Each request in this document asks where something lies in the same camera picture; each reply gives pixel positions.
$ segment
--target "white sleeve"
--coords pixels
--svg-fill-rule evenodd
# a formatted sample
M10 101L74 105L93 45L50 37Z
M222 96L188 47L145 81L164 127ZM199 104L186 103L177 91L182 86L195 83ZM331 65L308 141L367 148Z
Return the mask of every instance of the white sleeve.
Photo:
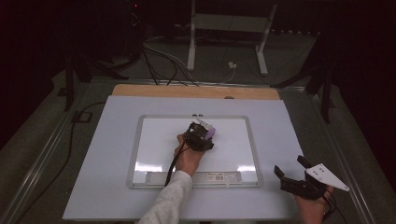
M191 177L183 171L175 172L169 184L160 192L154 205L138 223L178 223L180 205L190 194L191 188Z

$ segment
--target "metal stand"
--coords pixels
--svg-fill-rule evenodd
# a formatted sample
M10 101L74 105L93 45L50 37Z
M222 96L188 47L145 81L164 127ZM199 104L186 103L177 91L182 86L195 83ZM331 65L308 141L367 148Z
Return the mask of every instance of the metal stand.
M265 42L270 33L272 21L276 12L276 7L277 4L272 5L270 14L267 18L212 15L196 13L195 0L191 0L191 37L187 69L189 71L193 71L195 66L195 29L257 32L262 33L262 42L257 45L255 49L257 54L257 60L259 62L260 73L263 76L268 75L267 66L265 64L262 52L265 46Z

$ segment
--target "white table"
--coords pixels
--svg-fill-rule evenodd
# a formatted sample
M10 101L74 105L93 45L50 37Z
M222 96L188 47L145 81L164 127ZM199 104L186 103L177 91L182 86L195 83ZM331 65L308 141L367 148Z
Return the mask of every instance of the white table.
M279 189L274 166L303 179L303 155L281 100L224 100L109 96L76 185L64 211L69 220L137 220L159 190L128 189L136 125L141 115L247 116L263 185L244 189L193 189L181 220L290 219L298 217L293 196Z

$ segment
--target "dark background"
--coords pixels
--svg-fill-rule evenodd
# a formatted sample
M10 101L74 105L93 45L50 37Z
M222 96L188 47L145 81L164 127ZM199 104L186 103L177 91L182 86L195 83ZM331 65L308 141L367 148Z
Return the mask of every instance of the dark background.
M230 15L262 15L262 1L197 1L197 10ZM2 1L0 3L2 147L52 91L50 79L64 69L68 44L80 45L93 58L111 60L128 54L116 44L136 22L159 34L174 36L175 23L190 22L190 2L133 1ZM256 4L255 10L248 5ZM358 122L390 184L396 145L394 79L396 73L395 3L369 1L279 1L272 29L317 35L304 69L334 64L332 83ZM128 16L130 12L138 17Z

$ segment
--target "wooden edge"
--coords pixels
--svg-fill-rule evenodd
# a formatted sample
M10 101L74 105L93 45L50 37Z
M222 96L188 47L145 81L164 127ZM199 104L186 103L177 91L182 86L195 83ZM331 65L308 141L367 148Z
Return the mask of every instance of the wooden edge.
M279 100L275 89L242 87L195 87L195 86L154 86L119 84L112 95L151 96L151 97L186 97L186 98L234 98L250 100Z

